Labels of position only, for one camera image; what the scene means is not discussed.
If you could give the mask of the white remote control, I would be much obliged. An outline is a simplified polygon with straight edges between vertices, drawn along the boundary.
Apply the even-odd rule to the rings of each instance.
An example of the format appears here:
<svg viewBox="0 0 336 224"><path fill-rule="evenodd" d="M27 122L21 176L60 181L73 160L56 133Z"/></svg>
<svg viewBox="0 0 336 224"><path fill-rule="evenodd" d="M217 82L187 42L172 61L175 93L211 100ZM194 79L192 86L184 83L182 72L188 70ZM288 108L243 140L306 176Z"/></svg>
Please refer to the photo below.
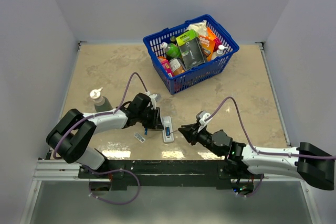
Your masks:
<svg viewBox="0 0 336 224"><path fill-rule="evenodd" d="M173 125L170 116L161 117L163 124L163 142L165 144L174 142Z"/></svg>

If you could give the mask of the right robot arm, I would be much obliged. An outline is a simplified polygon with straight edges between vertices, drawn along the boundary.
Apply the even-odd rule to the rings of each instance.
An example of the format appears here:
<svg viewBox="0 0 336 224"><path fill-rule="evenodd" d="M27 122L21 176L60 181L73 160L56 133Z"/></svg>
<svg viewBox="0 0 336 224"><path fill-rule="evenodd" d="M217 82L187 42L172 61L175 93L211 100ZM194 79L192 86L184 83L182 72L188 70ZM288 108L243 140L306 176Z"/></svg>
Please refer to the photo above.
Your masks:
<svg viewBox="0 0 336 224"><path fill-rule="evenodd" d="M234 141L223 130L210 133L199 123L182 125L178 131L189 144L199 143L224 158L224 169L232 176L274 174L302 179L317 189L334 190L335 158L310 143L290 148L251 147Z"/></svg>

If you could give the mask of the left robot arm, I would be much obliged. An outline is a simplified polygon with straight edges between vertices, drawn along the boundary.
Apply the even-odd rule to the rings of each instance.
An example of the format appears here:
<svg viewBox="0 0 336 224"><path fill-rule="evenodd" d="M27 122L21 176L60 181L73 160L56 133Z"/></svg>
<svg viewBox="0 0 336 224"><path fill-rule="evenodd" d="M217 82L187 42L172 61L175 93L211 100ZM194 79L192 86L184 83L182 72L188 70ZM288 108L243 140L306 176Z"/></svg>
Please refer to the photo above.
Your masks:
<svg viewBox="0 0 336 224"><path fill-rule="evenodd" d="M163 130L160 108L161 96L150 92L138 93L132 101L119 108L96 113L69 110L46 137L46 143L54 154L67 163L79 163L90 168L97 178L108 174L107 158L98 150L90 148L93 135L115 129L126 129L140 123L145 129Z"/></svg>

